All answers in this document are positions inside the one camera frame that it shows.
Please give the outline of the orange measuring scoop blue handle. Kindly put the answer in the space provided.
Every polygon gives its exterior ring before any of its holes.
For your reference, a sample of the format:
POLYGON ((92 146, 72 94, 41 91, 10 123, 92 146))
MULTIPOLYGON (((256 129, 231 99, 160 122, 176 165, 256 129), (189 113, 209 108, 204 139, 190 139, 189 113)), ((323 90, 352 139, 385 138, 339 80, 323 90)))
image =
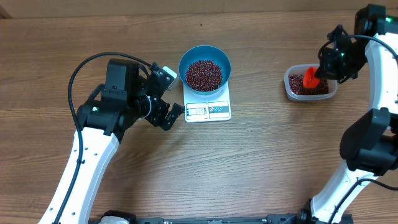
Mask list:
POLYGON ((315 76, 317 69, 315 67, 309 67, 305 72, 303 77, 303 87, 304 88, 316 88, 319 83, 320 79, 315 76))

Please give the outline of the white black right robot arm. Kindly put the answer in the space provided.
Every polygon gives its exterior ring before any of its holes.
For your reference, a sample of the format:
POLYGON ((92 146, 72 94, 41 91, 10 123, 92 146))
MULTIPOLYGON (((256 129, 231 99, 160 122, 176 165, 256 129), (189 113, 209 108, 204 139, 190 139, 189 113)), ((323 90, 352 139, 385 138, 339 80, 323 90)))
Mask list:
POLYGON ((352 35, 337 26, 327 37, 304 87, 321 80, 342 84, 368 65, 369 110, 344 132, 336 172, 290 223, 352 223, 345 214, 350 203, 370 183, 386 188, 377 178, 397 169, 397 18, 368 4, 356 13, 352 35))

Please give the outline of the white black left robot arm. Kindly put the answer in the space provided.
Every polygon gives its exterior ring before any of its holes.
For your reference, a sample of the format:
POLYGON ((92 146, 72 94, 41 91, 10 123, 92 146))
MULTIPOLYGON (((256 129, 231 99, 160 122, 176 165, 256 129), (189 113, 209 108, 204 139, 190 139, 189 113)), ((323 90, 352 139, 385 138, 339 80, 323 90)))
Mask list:
POLYGON ((138 119, 169 130, 183 107, 161 99, 178 80, 169 67, 112 58, 106 81, 75 111, 77 129, 63 175, 41 223, 88 223, 104 172, 138 119))

